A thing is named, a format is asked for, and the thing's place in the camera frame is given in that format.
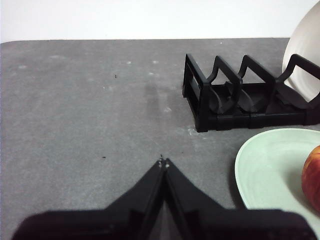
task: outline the gray countertop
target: gray countertop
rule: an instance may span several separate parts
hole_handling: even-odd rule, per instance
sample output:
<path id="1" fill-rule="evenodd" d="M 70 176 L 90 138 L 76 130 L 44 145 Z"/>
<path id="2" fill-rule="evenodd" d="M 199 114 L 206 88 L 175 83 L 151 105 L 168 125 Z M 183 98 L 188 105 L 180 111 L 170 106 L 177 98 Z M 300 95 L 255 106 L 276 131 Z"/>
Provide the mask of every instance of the gray countertop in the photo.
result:
<path id="1" fill-rule="evenodd" d="M 185 54 L 206 76 L 249 54 L 276 76 L 287 38 L 50 40 L 1 45 L 1 239 L 27 216 L 99 209 L 163 154 L 226 208 L 243 208 L 241 145 L 276 127 L 197 133 L 182 97 Z M 253 81 L 248 74 L 245 81 Z M 320 130 L 320 125 L 294 126 Z"/>

